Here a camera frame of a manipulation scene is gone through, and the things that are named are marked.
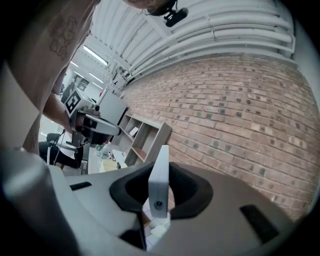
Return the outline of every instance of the desk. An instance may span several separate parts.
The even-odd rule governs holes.
[[[110,152],[112,152],[112,150],[119,150],[118,146],[116,145],[110,145]],[[103,159],[101,158],[101,156],[97,156],[95,155],[96,152],[96,145],[92,144],[90,145],[90,149],[89,149],[89,157],[88,157],[88,163],[87,163],[87,174],[98,174],[99,170],[100,170],[100,166],[101,163],[103,161]]]

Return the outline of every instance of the ceiling light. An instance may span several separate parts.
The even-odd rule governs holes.
[[[80,75],[78,72],[73,71],[74,73],[76,73],[79,77],[85,78],[83,75]]]
[[[100,83],[104,84],[105,82],[102,81],[101,79],[99,79],[98,77],[96,77],[95,75],[89,73],[91,76],[93,76],[95,79],[97,79]]]
[[[95,86],[98,86],[101,90],[103,90],[102,87],[100,87],[99,85],[97,85],[95,82],[92,82]]]
[[[96,54],[95,52],[93,52],[92,50],[90,50],[88,47],[86,47],[85,45],[83,46],[83,49],[85,51],[87,51],[88,53],[90,53],[93,57],[97,58],[99,61],[101,61],[104,65],[108,66],[108,62],[106,62],[103,58],[101,58],[98,54]]]
[[[76,63],[72,62],[72,61],[71,61],[71,64],[73,64],[73,65],[75,65],[76,67],[79,68],[79,66]]]

